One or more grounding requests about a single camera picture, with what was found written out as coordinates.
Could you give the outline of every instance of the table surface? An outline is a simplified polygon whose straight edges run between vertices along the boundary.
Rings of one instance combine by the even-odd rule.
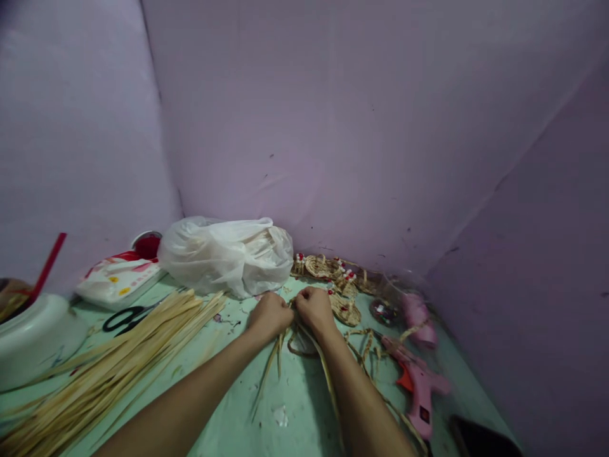
[[[306,283],[302,280],[290,278],[277,293],[287,301],[305,285]],[[153,304],[176,287],[178,287],[177,283],[167,275],[135,304]],[[368,311],[371,301],[372,297],[369,295],[360,293],[357,296],[356,304],[362,313],[362,322],[358,328],[374,328],[384,334],[397,336],[397,330],[383,327],[372,318]],[[224,322],[211,320],[134,403],[114,426],[112,432],[155,397],[186,376],[200,360],[211,341],[215,341],[214,354],[216,354],[241,334],[245,329],[247,316],[255,306],[255,298],[242,301],[229,298],[221,313]],[[74,308],[93,328],[77,354],[86,352],[113,337],[113,334],[101,331],[104,320],[112,315],[111,312],[84,302],[77,303]],[[345,333],[350,328],[339,323],[339,329]],[[449,379],[452,385],[452,392],[449,395],[433,396],[433,437],[431,439],[433,454],[435,456],[459,456],[449,429],[449,418],[453,414],[492,428],[516,442],[454,341],[437,323],[436,331],[439,344],[435,351],[426,351],[423,354],[407,342],[407,347],[413,353],[422,357],[431,369]],[[362,338],[352,336],[351,341],[358,347]],[[339,428],[332,410],[321,363],[319,359],[292,354],[287,349],[287,341],[282,348],[281,379],[278,378],[275,362],[266,381],[258,412],[252,419],[252,405],[271,349],[272,345],[268,345],[235,381],[202,431],[189,456],[302,455],[311,457],[340,455]],[[152,377],[156,372],[153,370],[147,376]],[[395,385],[400,376],[401,372],[397,363],[389,357],[384,357],[376,376],[377,384],[381,392],[397,408],[406,411],[410,406],[411,398],[408,392]],[[52,392],[66,383],[68,379],[69,375],[65,374],[34,386],[2,394],[0,395],[0,413]],[[147,380],[148,377],[144,378],[126,394],[115,409],[65,455],[84,456],[93,453],[103,440],[111,435],[108,433],[103,439],[100,439],[122,409],[147,384]],[[281,427],[273,412],[284,406],[287,426]],[[0,430],[5,432],[10,425],[11,423],[7,421],[0,423]]]

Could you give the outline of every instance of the purple wall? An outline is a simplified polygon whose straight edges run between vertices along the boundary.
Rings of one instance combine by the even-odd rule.
[[[186,214],[420,272],[609,34],[604,0],[143,4]]]
[[[69,233],[47,290],[181,216],[162,151],[139,2],[3,2],[1,276],[34,282]]]
[[[609,60],[429,278],[536,456],[609,454]]]

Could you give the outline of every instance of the hot glue gun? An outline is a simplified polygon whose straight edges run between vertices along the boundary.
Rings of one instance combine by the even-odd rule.
[[[397,360],[403,369],[402,377],[396,382],[406,390],[412,392],[412,409],[408,419],[424,440],[431,438],[431,393],[447,395],[450,392],[449,381],[434,373],[425,361],[408,351],[394,338],[374,331],[374,336],[385,346],[392,350],[390,356]]]

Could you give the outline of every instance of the hand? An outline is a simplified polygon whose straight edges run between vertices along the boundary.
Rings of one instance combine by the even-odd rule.
[[[316,336],[338,330],[325,289],[304,288],[296,296],[296,308],[304,323],[311,327]]]
[[[265,293],[249,314],[248,331],[260,336],[265,343],[287,329],[294,320],[294,311],[275,292]]]

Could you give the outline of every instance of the scissors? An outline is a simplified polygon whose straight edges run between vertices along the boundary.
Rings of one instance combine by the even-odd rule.
[[[184,290],[186,290],[186,287],[181,287],[177,289],[176,292],[183,292]],[[120,334],[127,333],[129,330],[133,329],[137,324],[143,321],[144,318],[150,313],[150,311],[159,306],[159,304],[169,295],[170,293],[168,293],[166,296],[157,301],[154,305],[151,305],[149,307],[136,306],[118,311],[118,313],[113,314],[112,316],[110,316],[110,318],[108,318],[107,321],[103,323],[101,329],[104,330],[104,332],[111,332],[115,331],[121,326],[125,326],[123,330],[119,331],[114,336],[119,336]],[[116,320],[122,316],[124,316],[124,318],[116,322]]]

